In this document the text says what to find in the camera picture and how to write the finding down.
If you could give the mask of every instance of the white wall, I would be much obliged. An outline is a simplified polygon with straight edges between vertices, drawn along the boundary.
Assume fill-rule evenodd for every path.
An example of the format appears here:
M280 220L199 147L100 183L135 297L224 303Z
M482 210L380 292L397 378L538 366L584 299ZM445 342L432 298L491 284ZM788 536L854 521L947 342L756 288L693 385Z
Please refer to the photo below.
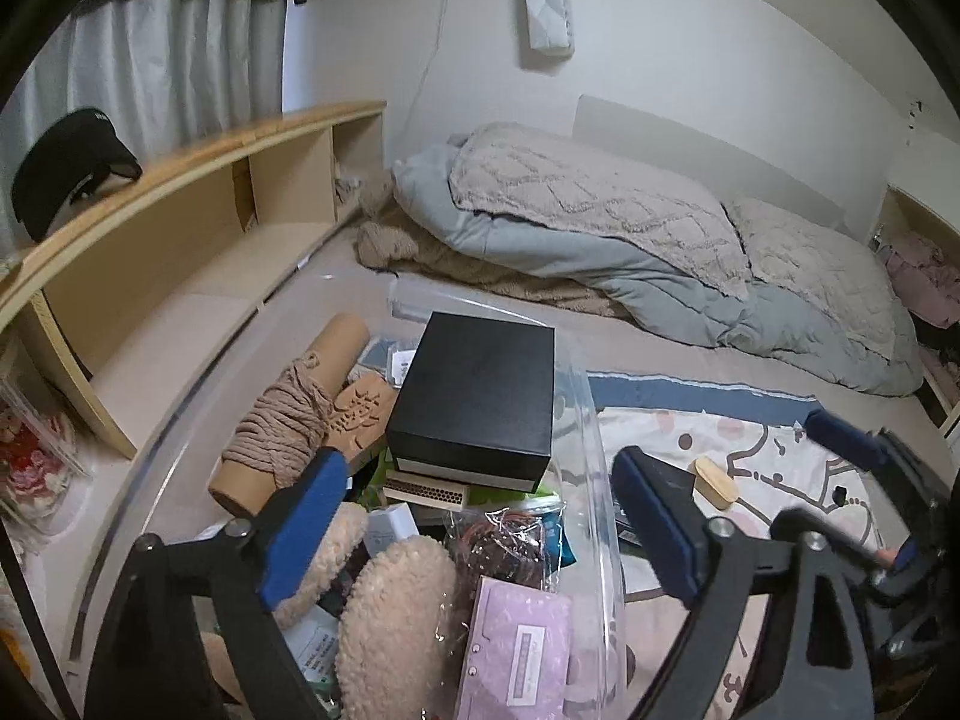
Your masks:
M866 234L905 125L835 53L760 0L573 0L577 50L531 56L522 0L309 0L288 15L285 107L382 97L388 158L496 119L569 134L589 94L780 167Z
M920 52L876 0L762 0L848 62L904 116L923 102L928 126L960 139L960 119Z
M890 169L890 183L960 230L960 146L917 127Z

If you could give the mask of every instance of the gray curtain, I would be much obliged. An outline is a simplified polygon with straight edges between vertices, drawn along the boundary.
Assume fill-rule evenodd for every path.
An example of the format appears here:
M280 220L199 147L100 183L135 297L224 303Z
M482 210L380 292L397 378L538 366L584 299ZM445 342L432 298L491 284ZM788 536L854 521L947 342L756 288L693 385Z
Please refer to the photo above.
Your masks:
M110 117L141 165L280 113L286 0L94 0L50 38L0 113L0 253L29 242L13 175L66 113Z

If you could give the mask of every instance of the black box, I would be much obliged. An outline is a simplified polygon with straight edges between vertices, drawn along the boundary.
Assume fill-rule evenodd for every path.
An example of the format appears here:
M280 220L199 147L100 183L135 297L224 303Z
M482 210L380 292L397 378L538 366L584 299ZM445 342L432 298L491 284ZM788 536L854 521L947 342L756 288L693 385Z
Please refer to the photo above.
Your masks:
M553 328L434 312L387 423L401 471L532 493L550 461Z

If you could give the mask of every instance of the lavender package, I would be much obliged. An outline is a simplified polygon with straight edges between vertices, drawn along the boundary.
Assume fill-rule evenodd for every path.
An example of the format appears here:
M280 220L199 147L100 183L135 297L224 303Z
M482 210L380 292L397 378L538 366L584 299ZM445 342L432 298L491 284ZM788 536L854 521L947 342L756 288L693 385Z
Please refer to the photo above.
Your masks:
M456 720L562 720L570 599L480 580Z

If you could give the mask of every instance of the comforter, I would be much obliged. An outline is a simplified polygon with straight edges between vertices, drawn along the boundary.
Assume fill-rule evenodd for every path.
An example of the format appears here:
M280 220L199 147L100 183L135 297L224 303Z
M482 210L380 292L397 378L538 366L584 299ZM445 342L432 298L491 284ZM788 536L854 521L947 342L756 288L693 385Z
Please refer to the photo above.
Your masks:
M448 182L458 151L431 146L394 167L397 203L453 250L537 278L572 279L620 303L644 330L673 341L731 346L872 394L906 395L920 386L913 323L901 305L888 362L781 287L751 281L746 298L723 295L630 242L461 210Z

